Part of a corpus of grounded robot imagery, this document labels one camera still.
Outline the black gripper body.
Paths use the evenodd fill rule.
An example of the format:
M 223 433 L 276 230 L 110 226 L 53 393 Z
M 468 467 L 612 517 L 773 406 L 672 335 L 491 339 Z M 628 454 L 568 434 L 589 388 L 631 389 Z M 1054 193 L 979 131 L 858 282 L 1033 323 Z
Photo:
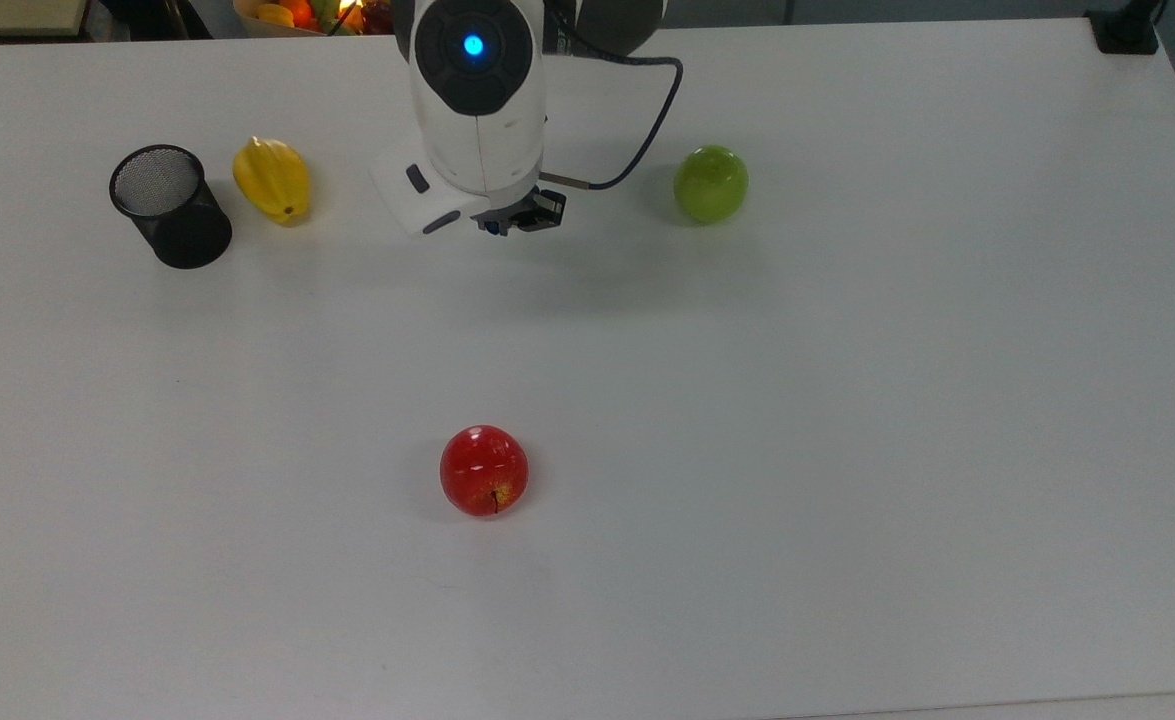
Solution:
M 535 200 L 526 195 L 506 208 L 497 208 L 474 215 L 474 222 L 482 231 L 506 236 L 511 229 L 517 231 L 535 231 Z

